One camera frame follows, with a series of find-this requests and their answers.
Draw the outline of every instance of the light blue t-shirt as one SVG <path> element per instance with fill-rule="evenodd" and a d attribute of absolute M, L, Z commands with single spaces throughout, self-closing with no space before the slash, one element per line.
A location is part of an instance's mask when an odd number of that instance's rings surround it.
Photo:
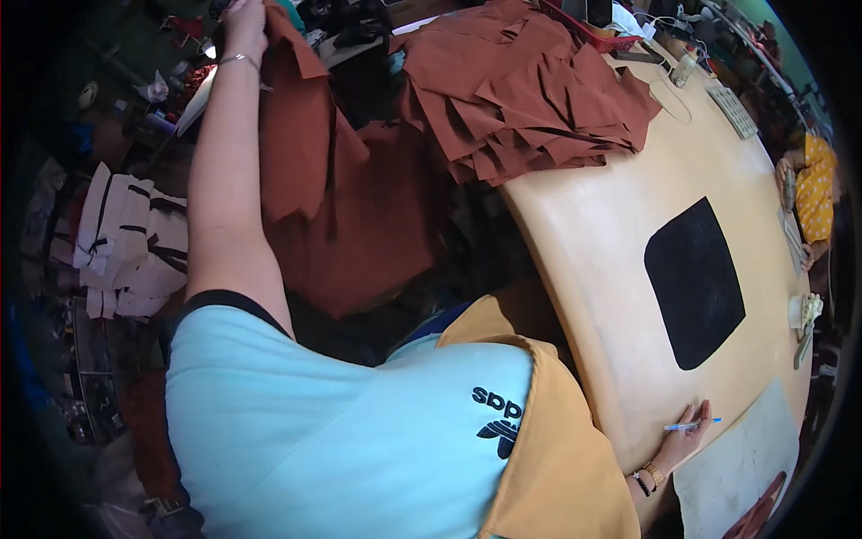
<path fill-rule="evenodd" d="M 376 368 L 316 354 L 233 306 L 172 342 L 169 436 L 210 539 L 474 537 L 521 422 L 520 348 L 434 348 Z"/>

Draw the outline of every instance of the yellow polka dot shirt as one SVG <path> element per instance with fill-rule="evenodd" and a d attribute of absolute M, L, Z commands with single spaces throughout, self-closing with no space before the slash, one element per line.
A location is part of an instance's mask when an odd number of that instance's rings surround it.
<path fill-rule="evenodd" d="M 822 138 L 805 135 L 805 168 L 796 176 L 796 214 L 807 243 L 829 241 L 832 233 L 832 182 L 838 160 Z"/>

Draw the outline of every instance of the plastic bag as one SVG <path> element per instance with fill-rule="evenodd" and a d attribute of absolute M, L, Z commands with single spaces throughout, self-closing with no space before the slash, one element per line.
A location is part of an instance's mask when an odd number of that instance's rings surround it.
<path fill-rule="evenodd" d="M 138 93 L 141 94 L 141 97 L 146 99 L 150 103 L 160 103 L 167 99 L 167 83 L 165 79 L 159 73 L 159 70 L 156 70 L 156 77 L 152 84 L 146 86 L 135 86 L 138 89 Z"/>

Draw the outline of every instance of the red plastic basket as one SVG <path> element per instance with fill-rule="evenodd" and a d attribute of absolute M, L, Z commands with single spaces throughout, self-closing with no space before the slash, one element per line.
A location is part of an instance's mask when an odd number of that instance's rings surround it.
<path fill-rule="evenodd" d="M 627 51 L 641 38 L 637 35 L 629 37 L 612 37 L 609 39 L 601 38 L 590 32 L 583 24 L 569 17 L 561 8 L 562 0 L 540 0 L 541 11 L 545 15 L 561 22 L 563 26 L 574 33 L 582 42 L 590 43 L 599 53 L 609 53 L 610 51 Z"/>

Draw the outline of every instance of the blue pen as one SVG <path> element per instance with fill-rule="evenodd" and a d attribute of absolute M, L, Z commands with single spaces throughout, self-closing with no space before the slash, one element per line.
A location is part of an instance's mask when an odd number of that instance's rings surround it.
<path fill-rule="evenodd" d="M 720 417 L 716 417 L 712 420 L 713 423 L 718 423 L 719 421 L 721 421 Z M 694 429 L 699 424 L 699 421 L 695 421 L 694 423 L 674 423 L 673 425 L 665 425 L 665 430 L 690 430 Z"/>

